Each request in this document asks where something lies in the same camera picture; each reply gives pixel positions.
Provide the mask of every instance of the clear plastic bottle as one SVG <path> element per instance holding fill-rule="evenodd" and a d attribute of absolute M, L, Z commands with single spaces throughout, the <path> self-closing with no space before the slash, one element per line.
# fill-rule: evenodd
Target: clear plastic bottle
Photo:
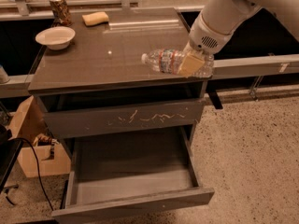
<path fill-rule="evenodd" d="M 196 71 L 192 76 L 193 77 L 211 77 L 213 76 L 214 70 L 214 55 L 213 54 L 205 54 L 205 65 L 201 67 L 198 71 Z"/>
<path fill-rule="evenodd" d="M 177 74 L 186 54 L 177 49 L 156 49 L 143 54 L 141 61 L 157 72 Z"/>
<path fill-rule="evenodd" d="M 186 55 L 187 53 L 177 49 L 156 49 L 149 54 L 143 54 L 141 61 L 156 72 L 178 74 L 179 67 Z M 192 77 L 211 77 L 213 74 L 214 56 L 212 54 L 204 54 L 200 55 L 200 57 L 201 59 L 204 57 L 205 65 L 192 74 Z"/>

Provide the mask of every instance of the white bowl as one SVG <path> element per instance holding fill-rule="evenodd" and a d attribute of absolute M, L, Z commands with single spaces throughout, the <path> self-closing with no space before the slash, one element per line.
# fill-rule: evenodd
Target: white bowl
<path fill-rule="evenodd" d="M 37 34 L 36 42 L 47 46 L 49 49 L 66 49 L 74 36 L 75 31 L 72 28 L 57 26 Z"/>

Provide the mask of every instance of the cabinet top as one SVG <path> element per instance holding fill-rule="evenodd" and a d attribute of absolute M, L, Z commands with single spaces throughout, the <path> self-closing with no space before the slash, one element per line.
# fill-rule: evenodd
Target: cabinet top
<path fill-rule="evenodd" d="M 86 27 L 72 14 L 76 36 L 67 49 L 46 49 L 29 86 L 32 94 L 109 90 L 190 79 L 151 71 L 141 55 L 183 49 L 188 32 L 173 8 L 108 11 L 109 23 Z"/>

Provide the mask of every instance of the speckled floor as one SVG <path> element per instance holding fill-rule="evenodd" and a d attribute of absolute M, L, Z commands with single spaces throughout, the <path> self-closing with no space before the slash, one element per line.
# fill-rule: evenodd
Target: speckled floor
<path fill-rule="evenodd" d="M 299 86 L 220 93 L 223 110 L 207 106 L 193 141 L 197 172 L 214 188 L 208 206 L 99 223 L 299 223 Z M 55 209 L 67 175 L 43 177 Z M 0 223 L 50 219 L 37 178 L 25 178 L 16 163 L 8 184 L 16 206 L 0 195 Z"/>

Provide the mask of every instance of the sponge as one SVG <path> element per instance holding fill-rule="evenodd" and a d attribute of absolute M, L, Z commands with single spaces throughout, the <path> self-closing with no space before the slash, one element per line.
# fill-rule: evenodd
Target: sponge
<path fill-rule="evenodd" d="M 109 16 L 106 12 L 94 12 L 89 15 L 82 15 L 82 19 L 85 22 L 86 26 L 94 26 L 103 22 L 109 21 Z"/>
<path fill-rule="evenodd" d="M 205 64 L 205 57 L 195 55 L 193 52 L 189 52 L 183 62 L 181 63 L 178 73 L 184 77 L 190 77 L 194 72 L 198 71 Z"/>

